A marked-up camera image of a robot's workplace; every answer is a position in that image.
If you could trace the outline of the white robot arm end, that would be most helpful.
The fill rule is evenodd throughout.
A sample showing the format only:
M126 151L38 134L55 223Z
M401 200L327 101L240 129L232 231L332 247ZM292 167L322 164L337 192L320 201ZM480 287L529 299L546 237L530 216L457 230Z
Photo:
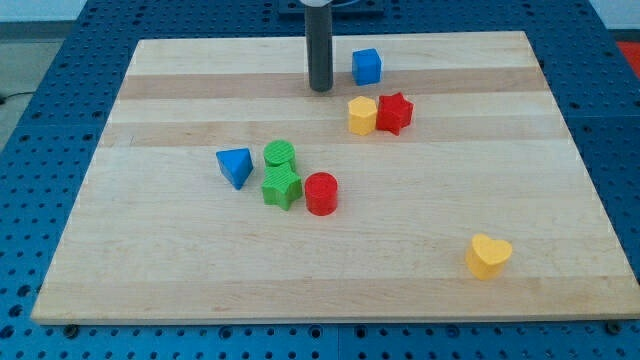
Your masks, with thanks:
M324 7L332 3L332 0L300 0L300 2L308 7Z

